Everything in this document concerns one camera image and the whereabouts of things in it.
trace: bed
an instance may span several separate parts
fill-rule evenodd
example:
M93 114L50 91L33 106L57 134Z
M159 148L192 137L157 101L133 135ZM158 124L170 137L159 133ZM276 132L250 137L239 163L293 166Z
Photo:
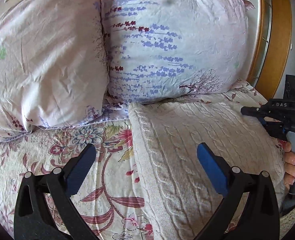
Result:
M262 88L260 92L266 98L271 97ZM225 93L187 95L177 100L202 104L232 102L247 105L255 102L259 106L266 102L261 94L246 81L238 80L235 88ZM107 107L103 117L88 126L37 129L16 140L0 143L0 223L11 236L17 192L24 173L48 174L77 156L87 143L95 145L98 156L80 191L72 197L78 212L101 239L154 239L153 226L146 216L146 199L133 153L127 109L115 108L115 105ZM275 141L275 148L281 156L281 143ZM45 198L56 225L67 232L50 195ZM289 231L292 219L295 220L295 210L281 219L281 225L284 225L281 235ZM233 230L237 222L237 219L232 220L227 231Z

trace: metal screw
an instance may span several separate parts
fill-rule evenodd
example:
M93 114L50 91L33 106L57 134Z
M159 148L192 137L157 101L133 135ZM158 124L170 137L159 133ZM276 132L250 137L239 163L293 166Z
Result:
M53 173L54 173L54 174L60 174L60 173L61 173L61 171L62 171L62 169L61 169L61 168L59 168L59 167L56 167L56 168L53 170Z
M24 174L24 178L26 178L26 179L28 179L31 176L32 176L31 172L27 172L27 173Z
M240 173L240 172L241 172L241 169L240 169L239 167L234 166L234 167L232 168L232 171L233 171L234 173Z
M270 174L268 174L267 171L262 171L262 175L263 175L263 177L266 177L266 178L268 178L268 176L270 176Z

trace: blue gripper pad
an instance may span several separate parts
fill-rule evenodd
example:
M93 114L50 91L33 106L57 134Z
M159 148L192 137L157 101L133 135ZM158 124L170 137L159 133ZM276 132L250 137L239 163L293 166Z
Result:
M224 175L215 160L217 156L214 155L206 143L201 143L197 147L197 158L199 159L199 162L209 177L216 192L221 194L223 197L226 197L228 193L227 177Z
M260 117L258 118L258 120L261 122L263 126L266 126L266 121L264 120L264 118Z
M88 144L80 153L81 157L77 164L73 167L70 174L66 178L66 196L70 197L78 193L84 179L86 178L90 168L96 158L96 149L92 144Z

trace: floral pillowcase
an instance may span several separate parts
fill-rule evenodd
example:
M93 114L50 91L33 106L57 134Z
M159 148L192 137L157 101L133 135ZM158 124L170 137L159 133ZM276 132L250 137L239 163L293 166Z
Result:
M244 0L101 1L115 101L220 93L237 80L247 54Z

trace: cable knit cushion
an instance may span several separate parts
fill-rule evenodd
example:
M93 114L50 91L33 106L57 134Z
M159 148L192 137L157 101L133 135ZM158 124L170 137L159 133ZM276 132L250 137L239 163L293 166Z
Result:
M242 116L241 107L234 102L130 105L134 154L156 240L193 239L222 200L197 159L202 142L230 166L253 174L268 171L281 203L278 143L256 118ZM234 219L245 201L243 195Z

